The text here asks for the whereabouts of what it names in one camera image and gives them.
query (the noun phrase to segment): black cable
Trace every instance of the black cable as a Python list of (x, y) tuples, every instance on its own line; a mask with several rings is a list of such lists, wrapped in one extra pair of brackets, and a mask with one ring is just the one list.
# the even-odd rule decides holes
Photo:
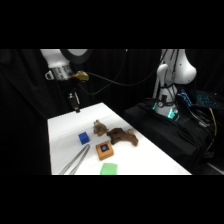
[(202, 114), (197, 114), (198, 117), (200, 117), (202, 120), (204, 120), (204, 122), (211, 124), (211, 120), (206, 119)]
[[(188, 107), (189, 112), (191, 113), (192, 117), (197, 121), (197, 122), (201, 122), (201, 120), (198, 118), (198, 116), (196, 114), (194, 114), (190, 108)], [(211, 144), (209, 145), (208, 149), (206, 152), (208, 152), (208, 150), (213, 147), (214, 151), (215, 151), (215, 146), (214, 146), (214, 141), (215, 141), (215, 137), (212, 136), (211, 132), (207, 129), (207, 127), (204, 127), (204, 129), (208, 132), (209, 136), (211, 137)]]
[(203, 120), (201, 120), (196, 114), (194, 114), (194, 113), (190, 110), (189, 107), (187, 107), (187, 109), (189, 110), (191, 116), (192, 116), (196, 121), (201, 122), (201, 123), (204, 123)]
[(171, 92), (170, 92), (170, 88), (166, 88), (168, 91), (169, 91), (169, 93), (170, 93), (170, 96), (171, 96), (171, 98), (172, 98), (172, 100), (173, 100), (173, 103), (175, 103), (174, 101), (174, 98), (173, 98), (173, 96), (172, 96), (172, 94), (171, 94)]
[[(203, 112), (200, 111), (200, 110), (197, 110), (197, 112), (200, 113), (200, 114), (203, 114), (205, 117), (207, 117), (207, 118), (209, 119), (209, 121), (211, 122), (211, 124), (213, 124), (213, 119), (212, 119), (211, 117), (209, 117), (209, 115), (203, 113)], [(219, 121), (216, 121), (216, 122), (217, 122), (217, 124), (219, 125), (219, 127), (220, 127), (220, 129), (221, 129), (221, 128), (222, 128), (221, 123), (220, 123)]]
[[(177, 49), (177, 56), (176, 56), (176, 60), (175, 60), (175, 64), (174, 64), (174, 69), (173, 69), (173, 74), (176, 73), (176, 67), (177, 67), (177, 59), (179, 57), (179, 49)], [(174, 91), (174, 87), (172, 86), (173, 88), (173, 93), (175, 95), (175, 105), (177, 105), (177, 94), (175, 94), (175, 91)]]
[[(125, 52), (125, 57), (124, 57), (124, 61), (123, 61), (123, 63), (122, 63), (121, 69), (120, 69), (120, 71), (118, 72), (117, 76), (114, 78), (113, 81), (116, 81), (116, 80), (118, 79), (118, 77), (120, 76), (120, 74), (121, 74), (121, 72), (122, 72), (122, 70), (123, 70), (123, 68), (124, 68), (124, 65), (125, 65), (125, 62), (126, 62), (127, 55), (128, 55), (128, 51), (126, 50), (126, 52)], [(102, 89), (100, 89), (99, 91), (97, 91), (97, 92), (95, 92), (95, 93), (89, 93), (89, 92), (87, 92), (87, 91), (82, 87), (81, 84), (79, 84), (79, 86), (81, 87), (81, 89), (82, 89), (86, 94), (88, 94), (88, 95), (92, 95), (92, 96), (93, 96), (93, 95), (96, 95), (96, 94), (98, 94), (98, 93), (100, 93), (100, 92), (102, 92), (104, 89), (106, 89), (106, 88), (109, 87), (110, 85), (112, 85), (112, 83), (108, 84), (107, 86), (104, 86)]]
[[(138, 105), (138, 107), (145, 110), (147, 113), (149, 113), (149, 110), (144, 108), (143, 106)], [(182, 138), (184, 138), (186, 141), (188, 141), (192, 144), (195, 143), (196, 145), (198, 145), (198, 142), (195, 141), (195, 138), (192, 136), (191, 132), (186, 127), (181, 127), (181, 129), (180, 129), (180, 128), (176, 127), (176, 125), (170, 119), (168, 119), (168, 118), (167, 118), (168, 120), (166, 120), (164, 118), (161, 119), (161, 118), (159, 118), (159, 116), (161, 116), (161, 115), (154, 115), (154, 117), (157, 120), (159, 120), (160, 122), (162, 122), (165, 125), (168, 125), (169, 127), (173, 128), (173, 129), (175, 129), (178, 132), (178, 134), (180, 136), (182, 136)]]
[[(168, 49), (166, 49), (166, 51), (165, 51), (165, 53), (164, 53), (162, 59), (160, 60), (159, 65), (162, 63), (164, 57), (166, 56), (167, 50), (168, 50)], [(154, 74), (154, 72), (158, 69), (158, 66), (157, 66), (157, 67), (153, 70), (153, 72), (152, 72), (149, 76), (147, 76), (144, 80), (142, 80), (142, 81), (140, 81), (140, 82), (138, 82), (138, 83), (134, 83), (134, 84), (123, 84), (123, 83), (115, 82), (115, 81), (112, 81), (112, 80), (110, 80), (110, 79), (104, 78), (104, 77), (99, 76), (99, 75), (96, 75), (96, 74), (94, 74), (94, 73), (91, 73), (91, 72), (86, 72), (86, 74), (95, 76), (95, 77), (100, 78), (100, 79), (104, 79), (104, 80), (106, 80), (106, 81), (108, 81), (108, 82), (111, 82), (111, 83), (113, 83), (113, 84), (116, 84), (116, 85), (125, 86), (125, 87), (131, 87), (131, 86), (137, 86), (137, 85), (140, 85), (140, 84), (144, 83), (147, 79), (149, 79), (149, 78)]]
[[(172, 60), (172, 58), (173, 58), (173, 55), (174, 55), (175, 50), (176, 50), (176, 49), (173, 49), (173, 52), (172, 52), (172, 55), (171, 55), (170, 61), (171, 61), (171, 60)], [(168, 72), (168, 68), (167, 68), (167, 70), (166, 70), (166, 74), (165, 74), (165, 76), (164, 76), (164, 84), (166, 83), (166, 75), (167, 75), (167, 72)]]

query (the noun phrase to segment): brown stuffed toy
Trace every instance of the brown stuffed toy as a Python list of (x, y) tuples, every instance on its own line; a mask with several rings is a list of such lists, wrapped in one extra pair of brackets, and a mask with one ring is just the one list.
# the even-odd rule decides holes
[(99, 137), (104, 135), (107, 131), (109, 131), (107, 127), (104, 124), (100, 123), (99, 120), (94, 122), (94, 133), (98, 134)]
[(132, 130), (128, 130), (128, 133), (126, 133), (122, 128), (115, 128), (112, 131), (107, 132), (107, 136), (111, 137), (112, 145), (115, 145), (119, 141), (130, 141), (134, 146), (138, 145), (138, 139)]

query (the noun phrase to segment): orange block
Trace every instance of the orange block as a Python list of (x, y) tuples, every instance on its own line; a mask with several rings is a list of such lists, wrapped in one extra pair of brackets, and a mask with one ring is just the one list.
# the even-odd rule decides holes
[(96, 150), (101, 161), (114, 155), (114, 150), (112, 149), (109, 142), (104, 142), (100, 145), (97, 145)]

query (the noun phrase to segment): toy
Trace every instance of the toy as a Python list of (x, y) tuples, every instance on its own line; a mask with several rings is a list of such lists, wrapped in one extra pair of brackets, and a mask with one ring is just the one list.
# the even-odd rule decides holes
[(84, 144), (89, 142), (89, 136), (86, 134), (86, 132), (80, 134), (79, 135), (79, 139), (80, 139), (82, 145), (84, 145)]
[(117, 175), (117, 168), (118, 166), (116, 164), (104, 163), (100, 175)]
[(100, 123), (99, 120), (94, 122), (94, 133), (98, 134), (99, 137), (104, 135), (107, 131), (109, 131), (107, 127), (104, 124)]
[(128, 133), (126, 133), (122, 128), (115, 128), (112, 131), (107, 132), (107, 136), (111, 137), (112, 145), (115, 145), (119, 141), (130, 141), (134, 146), (138, 145), (138, 139), (132, 130), (128, 130)]
[(96, 150), (101, 161), (114, 155), (114, 150), (109, 142), (104, 142), (97, 145)]

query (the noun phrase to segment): small box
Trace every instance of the small box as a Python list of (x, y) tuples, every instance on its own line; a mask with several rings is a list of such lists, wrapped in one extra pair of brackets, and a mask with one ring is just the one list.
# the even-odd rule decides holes
[(82, 145), (84, 145), (84, 144), (89, 142), (89, 136), (86, 134), (86, 132), (80, 134), (79, 135), (79, 139), (80, 139)]
[(96, 150), (101, 161), (114, 155), (114, 150), (109, 142), (104, 142), (97, 145)]
[(117, 168), (118, 166), (116, 164), (113, 163), (104, 163), (103, 167), (100, 171), (100, 175), (103, 176), (114, 176), (117, 175)]

